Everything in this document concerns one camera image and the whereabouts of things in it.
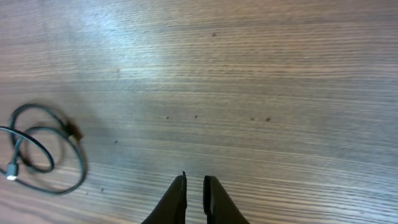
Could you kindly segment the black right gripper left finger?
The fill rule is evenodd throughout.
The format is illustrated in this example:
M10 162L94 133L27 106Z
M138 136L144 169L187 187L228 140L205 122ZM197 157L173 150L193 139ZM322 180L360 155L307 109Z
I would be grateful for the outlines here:
M187 209L187 178L185 172L176 176L155 209L142 224L185 224Z

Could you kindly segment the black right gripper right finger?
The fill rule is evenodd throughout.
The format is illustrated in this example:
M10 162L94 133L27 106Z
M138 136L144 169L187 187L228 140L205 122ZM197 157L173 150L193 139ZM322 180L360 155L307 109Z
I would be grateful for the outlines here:
M207 224L249 224L215 176L204 178L203 209Z

